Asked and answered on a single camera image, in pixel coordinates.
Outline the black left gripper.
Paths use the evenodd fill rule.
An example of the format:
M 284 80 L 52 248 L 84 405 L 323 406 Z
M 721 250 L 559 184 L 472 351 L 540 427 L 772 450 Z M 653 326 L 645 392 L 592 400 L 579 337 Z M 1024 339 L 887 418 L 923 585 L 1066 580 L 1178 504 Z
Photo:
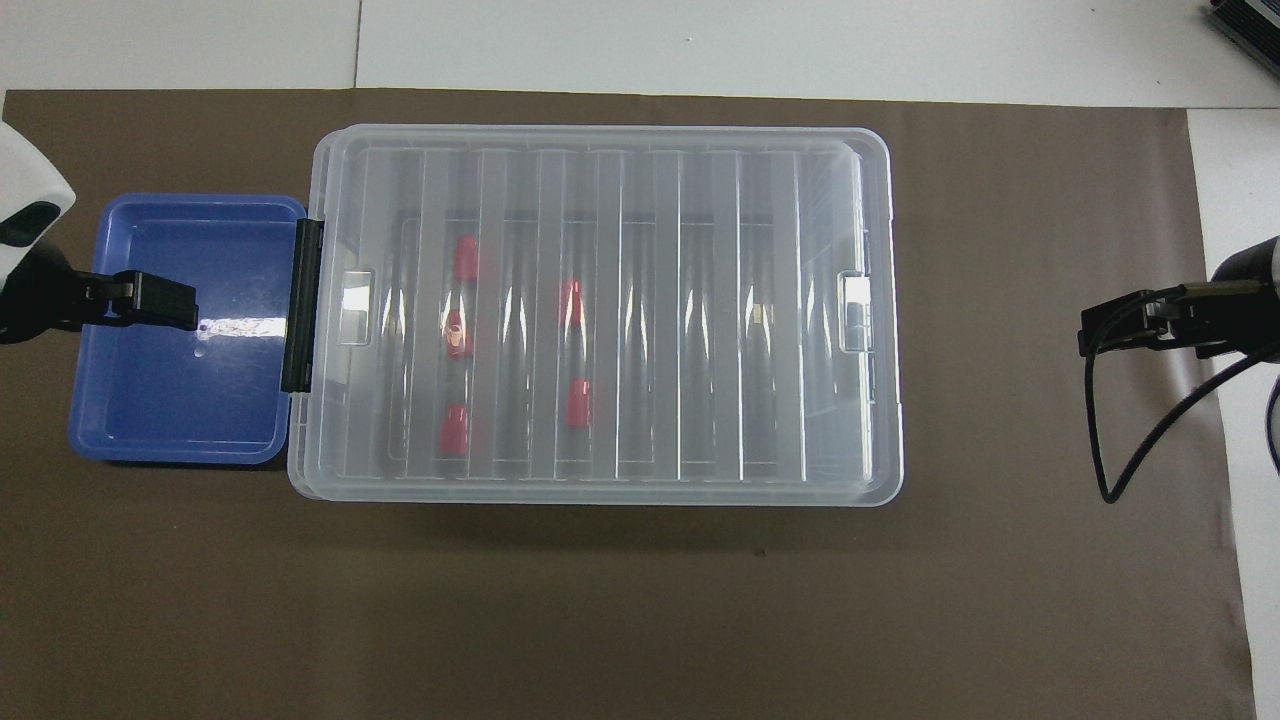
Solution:
M 108 300 L 93 291 L 108 282 Z M 138 278 L 137 270 L 109 278 L 74 269 L 51 243 L 36 243 L 10 273 L 1 295 L 1 342 L 17 345 L 45 331 L 79 332 L 111 325 L 110 304 L 134 302 L 134 322 L 196 331 L 196 288 L 166 278 Z

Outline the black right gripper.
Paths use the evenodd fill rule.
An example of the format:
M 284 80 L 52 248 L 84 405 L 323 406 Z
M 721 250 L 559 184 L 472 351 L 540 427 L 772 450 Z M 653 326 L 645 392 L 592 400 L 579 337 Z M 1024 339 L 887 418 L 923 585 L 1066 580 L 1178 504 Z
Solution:
M 1196 313 L 1208 338 L 1197 347 L 1198 359 L 1251 354 L 1277 340 L 1277 237 L 1243 249 L 1219 265 L 1213 282 L 1256 281 L 1260 288 L 1198 304 Z M 1175 284 L 1155 292 L 1126 293 L 1080 310 L 1078 355 L 1148 347 L 1153 341 L 1196 343 L 1189 293 L 1185 284 Z

